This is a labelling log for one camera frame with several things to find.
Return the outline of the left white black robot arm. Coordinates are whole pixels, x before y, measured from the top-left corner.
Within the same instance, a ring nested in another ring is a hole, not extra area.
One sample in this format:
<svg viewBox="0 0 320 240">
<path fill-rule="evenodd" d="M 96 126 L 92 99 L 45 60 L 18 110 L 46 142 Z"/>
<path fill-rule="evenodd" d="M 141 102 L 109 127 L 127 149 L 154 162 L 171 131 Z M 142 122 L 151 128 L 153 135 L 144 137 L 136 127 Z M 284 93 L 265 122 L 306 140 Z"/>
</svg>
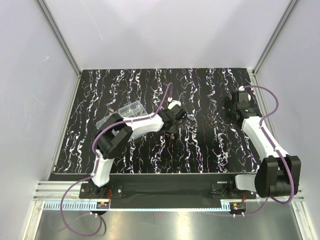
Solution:
<svg viewBox="0 0 320 240">
<path fill-rule="evenodd" d="M 148 133 L 174 133 L 186 114 L 181 102 L 177 100 L 170 100 L 167 108 L 157 109 L 150 114 L 136 101 L 106 117 L 97 129 L 91 145 L 95 162 L 88 181 L 88 192 L 93 196 L 104 194 L 110 181 L 114 159 L 124 152 L 128 142 Z"/>
</svg>

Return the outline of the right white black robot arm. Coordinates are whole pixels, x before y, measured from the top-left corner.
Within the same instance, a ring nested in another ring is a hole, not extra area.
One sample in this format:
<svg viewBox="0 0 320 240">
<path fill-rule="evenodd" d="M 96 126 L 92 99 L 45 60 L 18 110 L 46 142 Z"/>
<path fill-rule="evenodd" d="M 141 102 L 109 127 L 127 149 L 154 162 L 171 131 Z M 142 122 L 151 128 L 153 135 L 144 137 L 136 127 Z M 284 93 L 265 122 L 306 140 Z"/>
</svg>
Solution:
<svg viewBox="0 0 320 240">
<path fill-rule="evenodd" d="M 225 100 L 225 117 L 248 136 L 261 164 L 256 173 L 236 174 L 231 180 L 232 188 L 287 205 L 298 193 L 301 160 L 284 150 L 264 123 L 276 110 L 263 116 L 259 109 L 251 106 L 248 89 L 249 86 L 241 86 Z"/>
</svg>

